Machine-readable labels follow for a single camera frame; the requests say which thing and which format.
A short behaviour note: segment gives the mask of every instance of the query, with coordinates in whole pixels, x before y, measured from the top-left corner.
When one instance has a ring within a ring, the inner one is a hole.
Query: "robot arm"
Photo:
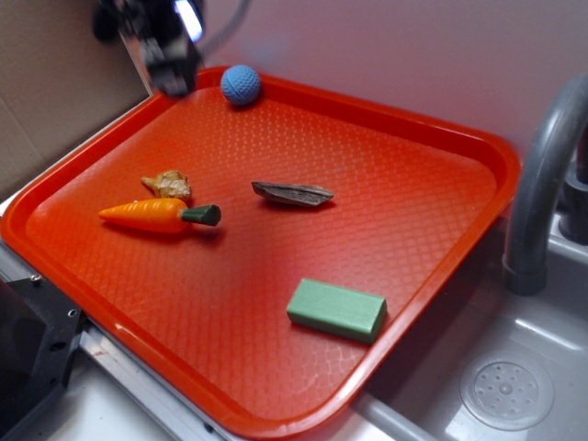
[[[184,96],[196,87],[202,7],[202,0],[101,0],[94,33],[99,40],[118,30],[136,36],[152,84],[169,96]]]

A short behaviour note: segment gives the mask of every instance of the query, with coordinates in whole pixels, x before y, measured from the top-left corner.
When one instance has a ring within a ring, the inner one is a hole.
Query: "tray rim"
[[[226,67],[215,67],[200,71],[198,90],[219,86],[221,75],[225,69]],[[392,324],[367,350],[359,365],[352,370],[344,383],[321,406],[297,418],[267,420],[247,411],[244,412],[244,409],[236,402],[219,402],[215,398],[216,388],[208,382],[202,381],[203,378],[199,379],[198,373],[194,378],[188,376],[186,383],[183,383],[184,387],[178,388],[177,381],[174,380],[177,379],[174,366],[184,365],[185,369],[191,369],[181,359],[174,359],[173,363],[170,363],[169,359],[163,358],[161,350],[159,350],[161,348],[158,349],[157,345],[148,343],[152,338],[140,327],[134,326],[129,319],[126,322],[123,320],[116,330],[107,329],[125,346],[131,343],[134,347],[133,352],[137,356],[219,424],[237,435],[257,439],[280,438],[306,432],[333,418],[345,408],[345,405],[356,396],[386,355],[401,340],[410,325],[417,320],[432,301],[439,287],[457,270],[469,251],[502,213],[515,193],[521,168],[520,160],[510,145],[490,133],[269,75],[260,74],[260,76],[262,84],[269,86],[262,88],[260,96],[262,99],[274,99],[344,122],[357,124],[360,121],[361,126],[369,129],[422,142],[440,150],[469,157],[483,164],[492,172],[496,180],[496,191],[490,203],[479,213],[478,218],[458,239],[444,260],[415,292],[413,298],[399,312]],[[33,267],[42,268],[44,275],[64,292],[78,292],[84,282],[75,275],[69,275],[69,279],[62,277],[59,263],[53,262],[45,250],[39,250],[27,238],[25,226],[28,215],[34,212],[40,202],[50,198],[65,183],[76,178],[88,166],[97,162],[122,141],[177,102],[179,102],[178,99],[162,94],[147,98],[121,119],[107,126],[79,149],[33,180],[10,203],[1,219],[0,234],[8,246]],[[138,117],[141,117],[140,123],[137,122]],[[431,137],[434,137],[438,144],[431,145],[431,142],[426,141]],[[97,312],[90,314],[90,316],[98,324],[104,321],[111,322],[110,314],[113,311],[104,311],[107,310],[105,305],[98,304],[91,297],[85,296],[82,302],[75,301],[79,302],[84,310]]]

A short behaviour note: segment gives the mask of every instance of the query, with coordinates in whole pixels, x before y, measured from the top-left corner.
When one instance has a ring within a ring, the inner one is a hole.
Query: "white wall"
[[[207,2],[208,36],[239,0]],[[588,71],[579,0],[252,0],[208,60],[502,136],[524,156],[551,99]]]

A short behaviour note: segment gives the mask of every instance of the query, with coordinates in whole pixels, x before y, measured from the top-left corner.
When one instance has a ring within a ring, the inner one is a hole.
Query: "green block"
[[[294,323],[374,343],[386,316],[386,299],[303,278],[287,313]]]

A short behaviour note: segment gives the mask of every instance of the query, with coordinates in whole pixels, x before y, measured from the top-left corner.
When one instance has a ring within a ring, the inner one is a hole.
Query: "wooden piece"
[[[299,186],[292,184],[272,184],[254,181],[251,183],[255,194],[273,202],[299,205],[301,207],[317,207],[333,198],[333,193],[322,187]]]

